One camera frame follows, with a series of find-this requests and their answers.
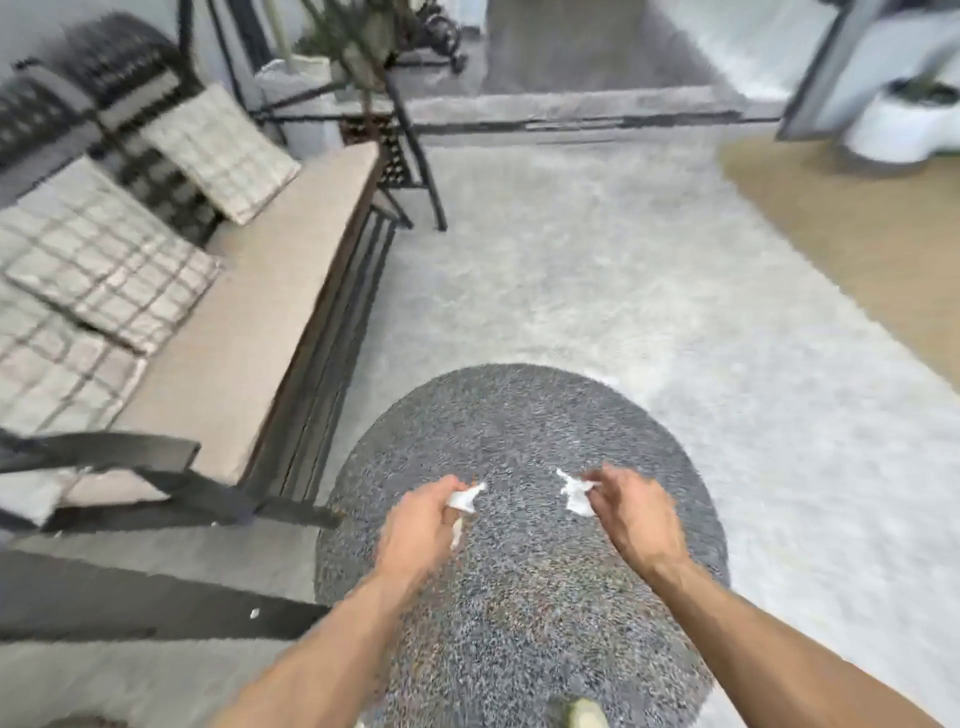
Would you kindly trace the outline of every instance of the plaid pillow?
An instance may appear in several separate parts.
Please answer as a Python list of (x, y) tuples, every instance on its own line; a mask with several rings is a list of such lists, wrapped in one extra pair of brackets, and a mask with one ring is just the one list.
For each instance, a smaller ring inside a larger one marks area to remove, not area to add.
[[(146, 361), (0, 278), (0, 427), (23, 436), (108, 426)], [(0, 475), (0, 508), (43, 523), (79, 474)]]
[(160, 116), (142, 132), (230, 220), (250, 222), (300, 171), (222, 86)]
[(191, 245), (80, 158), (0, 211), (0, 265), (17, 284), (145, 354), (214, 281)]

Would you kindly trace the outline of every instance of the plant pot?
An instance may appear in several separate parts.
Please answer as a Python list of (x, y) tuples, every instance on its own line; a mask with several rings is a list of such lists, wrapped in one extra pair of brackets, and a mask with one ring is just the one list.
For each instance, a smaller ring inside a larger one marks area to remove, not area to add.
[[(944, 64), (940, 73), (937, 74), (937, 81), (960, 88), (960, 53), (954, 53), (953, 57)], [(960, 152), (960, 108), (956, 109), (947, 120), (941, 149), (946, 152)]]
[(888, 84), (844, 134), (857, 158), (883, 166), (911, 167), (943, 149), (951, 116), (960, 104), (956, 88), (933, 83), (919, 98), (907, 79)]
[[(268, 104), (282, 101), (296, 93), (329, 84), (330, 60), (319, 57), (294, 56), (291, 71), (283, 60), (270, 61), (255, 75), (257, 86)], [(293, 106), (278, 109), (276, 115), (317, 116), (339, 112), (332, 93)], [(297, 159), (308, 159), (335, 149), (342, 149), (344, 140), (336, 121), (301, 121), (282, 125), (287, 149)]]

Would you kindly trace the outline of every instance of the wooden floor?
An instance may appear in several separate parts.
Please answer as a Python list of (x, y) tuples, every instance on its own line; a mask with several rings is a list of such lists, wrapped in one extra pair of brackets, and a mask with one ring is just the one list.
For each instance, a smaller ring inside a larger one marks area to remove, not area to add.
[(841, 172), (827, 143), (754, 137), (720, 159), (797, 250), (960, 391), (960, 158), (876, 179)]

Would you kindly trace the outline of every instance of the torn paper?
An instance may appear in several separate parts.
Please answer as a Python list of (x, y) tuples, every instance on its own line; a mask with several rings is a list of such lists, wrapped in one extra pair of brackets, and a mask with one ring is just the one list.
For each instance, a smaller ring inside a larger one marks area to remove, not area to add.
[(472, 488), (467, 488), (465, 491), (457, 491), (447, 499), (446, 504), (451, 508), (456, 508), (458, 511), (463, 511), (464, 513), (476, 513), (476, 511), (473, 510), (473, 499), (477, 497), (477, 494), (479, 494), (480, 491), (485, 490), (487, 490), (487, 483), (474, 485)]
[[(446, 504), (450, 506), (450, 508), (456, 508), (458, 511), (463, 511), (464, 513), (476, 513), (476, 510), (473, 508), (473, 499), (477, 497), (480, 491), (485, 490), (487, 490), (487, 483), (474, 485), (465, 491), (457, 491), (447, 499)], [(460, 545), (460, 538), (463, 536), (463, 533), (464, 519), (461, 517), (453, 524), (453, 542), (450, 544), (451, 551)]]
[(564, 479), (560, 495), (566, 496), (566, 510), (573, 511), (578, 516), (595, 516), (593, 506), (587, 500), (587, 491), (596, 483), (567, 475), (560, 468), (557, 469), (557, 475)]
[(450, 550), (456, 550), (457, 546), (460, 545), (460, 538), (464, 535), (464, 517), (461, 516), (457, 519), (457, 522), (453, 524), (453, 541), (450, 542)]

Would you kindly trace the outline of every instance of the round rug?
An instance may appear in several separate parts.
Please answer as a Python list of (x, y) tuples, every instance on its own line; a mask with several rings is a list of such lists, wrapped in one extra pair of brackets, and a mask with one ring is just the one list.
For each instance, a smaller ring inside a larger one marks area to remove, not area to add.
[(466, 544), (404, 621), (374, 726), (542, 726), (585, 695), (611, 726), (687, 726), (712, 677), (680, 627), (621, 561), (595, 518), (565, 509), (557, 469), (602, 460), (655, 477), (677, 500), (693, 557), (729, 584), (709, 492), (673, 436), (604, 384), (548, 367), (438, 376), (385, 412), (340, 471), (348, 518), (318, 543), (317, 598), (370, 568), (399, 497), (455, 473), (485, 481)]

